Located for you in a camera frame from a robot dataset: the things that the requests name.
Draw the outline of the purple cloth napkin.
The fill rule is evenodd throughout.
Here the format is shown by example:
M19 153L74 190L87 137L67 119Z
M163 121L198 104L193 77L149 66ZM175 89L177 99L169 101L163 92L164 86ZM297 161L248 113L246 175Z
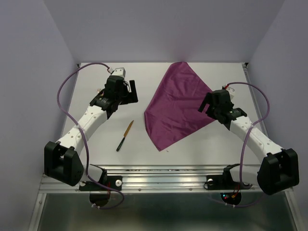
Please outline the purple cloth napkin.
M162 151L214 120L198 111L210 87L186 62L173 63L144 112L146 132Z

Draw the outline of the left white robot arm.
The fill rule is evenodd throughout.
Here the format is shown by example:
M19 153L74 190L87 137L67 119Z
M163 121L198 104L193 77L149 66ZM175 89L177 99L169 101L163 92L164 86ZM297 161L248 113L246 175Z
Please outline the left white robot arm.
M44 147L44 173L70 186L77 185L89 175L89 163L83 164L83 149L89 155L88 140L95 131L117 111L120 105L137 103L134 80L125 81L123 76L110 75L102 90L90 101L79 121L58 141Z

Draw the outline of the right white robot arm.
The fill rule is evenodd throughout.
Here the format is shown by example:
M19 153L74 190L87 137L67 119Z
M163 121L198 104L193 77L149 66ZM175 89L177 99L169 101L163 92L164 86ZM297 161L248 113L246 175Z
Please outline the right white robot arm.
M257 186L265 194L272 195L298 185L297 153L271 141L253 125L242 109L233 106L229 90L216 90L206 94L199 112L205 111L210 118L238 136L258 158L260 166L228 165L221 174L206 176L205 189L232 190Z

